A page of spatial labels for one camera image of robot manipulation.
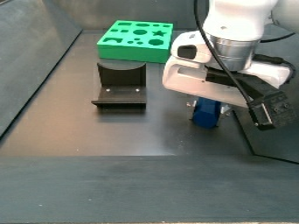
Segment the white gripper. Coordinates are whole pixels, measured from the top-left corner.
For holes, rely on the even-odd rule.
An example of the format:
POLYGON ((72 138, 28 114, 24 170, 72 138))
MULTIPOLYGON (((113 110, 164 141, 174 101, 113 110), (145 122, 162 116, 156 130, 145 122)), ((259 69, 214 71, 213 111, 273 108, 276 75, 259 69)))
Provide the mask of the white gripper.
MULTIPOLYGON (((255 75, 271 86, 280 88, 291 76, 291 67, 284 62, 275 64, 252 59, 256 41, 226 40, 210 35, 206 38, 230 72, 255 75)), ((245 100, 234 87, 205 81, 209 68, 221 71, 200 32, 180 34, 172 42, 170 57, 162 70, 164 87, 245 108, 245 100)), ((194 107, 196 103, 197 101, 186 101, 186 107, 194 107)), ((220 107, 222 115, 229 111, 229 105, 220 107)))

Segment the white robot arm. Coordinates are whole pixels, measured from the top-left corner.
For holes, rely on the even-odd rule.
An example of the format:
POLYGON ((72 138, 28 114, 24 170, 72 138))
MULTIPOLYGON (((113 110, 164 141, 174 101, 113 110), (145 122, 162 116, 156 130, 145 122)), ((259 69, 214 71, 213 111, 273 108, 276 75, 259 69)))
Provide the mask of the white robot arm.
POLYGON ((257 59, 255 50, 267 25, 299 33, 297 7, 299 0, 209 0, 202 25, 172 42, 162 86, 240 107, 253 97, 237 77, 277 90, 291 69, 257 59))

